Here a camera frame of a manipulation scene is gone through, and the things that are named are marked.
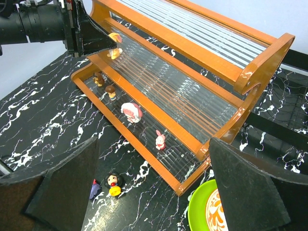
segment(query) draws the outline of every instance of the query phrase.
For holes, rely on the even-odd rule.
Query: white wall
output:
[[[308,54],[308,0],[190,0],[276,38],[295,35],[292,50]]]
[[[92,1],[84,0],[84,5],[90,13]],[[0,100],[66,52],[62,41],[2,45],[2,49]]]

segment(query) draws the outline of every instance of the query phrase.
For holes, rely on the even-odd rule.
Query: figurine with black hair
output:
[[[109,189],[109,193],[112,196],[118,196],[121,194],[121,186],[123,178],[117,172],[110,172],[105,177],[105,186]]]

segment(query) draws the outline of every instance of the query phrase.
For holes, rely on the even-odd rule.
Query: pink figurine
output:
[[[142,111],[135,103],[122,104],[121,112],[127,116],[127,120],[130,123],[138,123],[142,117]]]
[[[160,134],[160,132],[158,130],[156,130],[156,134],[158,135],[158,137],[156,138],[156,148],[158,150],[163,150],[166,147],[165,144],[165,136]]]

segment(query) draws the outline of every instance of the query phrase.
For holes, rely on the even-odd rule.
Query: brown figurine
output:
[[[111,101],[116,100],[116,89],[114,86],[109,85],[105,88],[105,91],[109,94],[109,98]]]
[[[102,87],[104,85],[104,83],[105,83],[105,80],[102,77],[101,73],[95,72],[93,76],[94,76],[94,78],[93,78],[94,83],[97,86]]]

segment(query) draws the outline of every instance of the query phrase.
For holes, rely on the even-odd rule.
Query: girl figurine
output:
[[[112,85],[109,85],[105,88],[105,91],[108,93],[111,101],[116,100],[116,91],[115,90],[116,89]]]
[[[121,194],[121,185],[123,178],[117,172],[108,173],[105,177],[105,186],[110,189],[109,193],[112,196],[118,196]]]
[[[109,34],[109,37],[113,39],[115,42],[122,42],[122,38],[118,33],[111,33]],[[111,59],[116,59],[117,57],[122,54],[123,50],[121,48],[115,48],[112,50],[109,50],[109,54],[107,54],[108,57],[111,57]]]
[[[127,121],[130,123],[138,123],[142,117],[142,111],[135,103],[122,104],[121,112],[126,115]]]
[[[98,87],[102,87],[105,83],[105,80],[104,78],[102,77],[101,73],[99,72],[95,72],[93,74],[94,78],[93,78],[93,81],[94,83],[98,86]]]

